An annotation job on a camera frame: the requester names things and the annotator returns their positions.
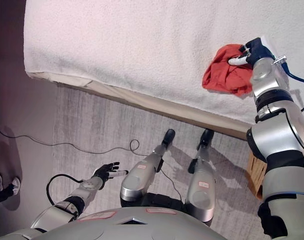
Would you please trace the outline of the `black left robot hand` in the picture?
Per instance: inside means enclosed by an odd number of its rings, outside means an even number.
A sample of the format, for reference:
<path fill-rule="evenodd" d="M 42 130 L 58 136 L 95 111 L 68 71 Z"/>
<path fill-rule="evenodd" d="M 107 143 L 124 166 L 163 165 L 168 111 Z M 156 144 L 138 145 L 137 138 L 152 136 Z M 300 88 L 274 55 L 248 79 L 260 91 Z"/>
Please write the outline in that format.
<path fill-rule="evenodd" d="M 100 168 L 96 169 L 93 176 L 98 177 L 102 180 L 102 187 L 104 187 L 105 183 L 109 179 L 113 179 L 116 177 L 123 177 L 128 175 L 129 171 L 127 170 L 119 170 L 120 162 L 112 162 L 109 164 L 104 164 Z"/>

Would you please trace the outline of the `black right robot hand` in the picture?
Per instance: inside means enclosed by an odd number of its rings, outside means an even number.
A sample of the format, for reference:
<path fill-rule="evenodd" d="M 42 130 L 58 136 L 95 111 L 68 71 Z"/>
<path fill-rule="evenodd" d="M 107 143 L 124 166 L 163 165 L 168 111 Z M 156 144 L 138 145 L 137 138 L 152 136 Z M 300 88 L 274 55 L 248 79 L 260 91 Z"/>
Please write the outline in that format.
<path fill-rule="evenodd" d="M 227 60 L 230 66 L 252 69 L 259 60 L 265 58 L 272 61 L 276 60 L 275 54 L 264 36 L 257 37 L 241 45 L 238 50 L 240 54 Z"/>

